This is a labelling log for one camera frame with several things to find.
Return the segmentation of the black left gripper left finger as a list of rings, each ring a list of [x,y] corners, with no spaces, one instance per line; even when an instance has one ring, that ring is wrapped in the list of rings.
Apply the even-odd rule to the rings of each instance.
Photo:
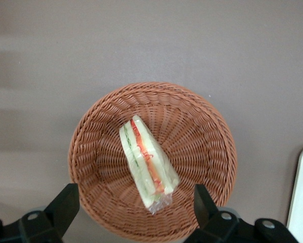
[[[69,183],[44,210],[31,211],[19,220],[22,242],[63,242],[79,208],[78,185]]]

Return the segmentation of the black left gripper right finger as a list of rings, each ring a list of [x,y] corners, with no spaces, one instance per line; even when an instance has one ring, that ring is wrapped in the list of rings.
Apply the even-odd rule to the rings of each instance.
[[[194,213],[199,227],[189,236],[189,242],[242,242],[239,218],[220,211],[203,184],[194,187]]]

